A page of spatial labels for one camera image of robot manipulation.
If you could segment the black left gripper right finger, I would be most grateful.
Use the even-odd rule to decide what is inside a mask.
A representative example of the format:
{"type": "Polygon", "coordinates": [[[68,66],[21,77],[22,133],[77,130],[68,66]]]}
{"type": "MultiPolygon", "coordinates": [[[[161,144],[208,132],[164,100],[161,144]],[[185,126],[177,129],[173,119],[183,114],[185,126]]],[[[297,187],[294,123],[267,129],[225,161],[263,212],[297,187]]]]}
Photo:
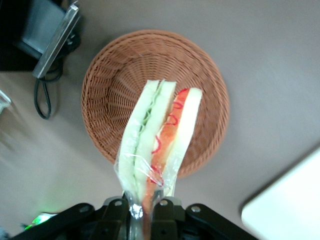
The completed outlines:
{"type": "Polygon", "coordinates": [[[185,223],[185,210],[181,200],[173,196],[165,197],[153,209],[151,239],[182,240],[185,223]]]}

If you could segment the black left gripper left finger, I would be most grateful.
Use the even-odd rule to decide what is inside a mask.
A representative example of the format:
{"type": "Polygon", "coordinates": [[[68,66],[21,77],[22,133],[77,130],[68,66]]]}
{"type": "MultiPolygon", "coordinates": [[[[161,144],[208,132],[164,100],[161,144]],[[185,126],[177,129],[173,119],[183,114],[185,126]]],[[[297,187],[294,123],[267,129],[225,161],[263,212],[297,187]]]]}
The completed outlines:
{"type": "Polygon", "coordinates": [[[97,211],[97,240],[126,240],[129,204],[124,196],[110,197],[97,211]]]}

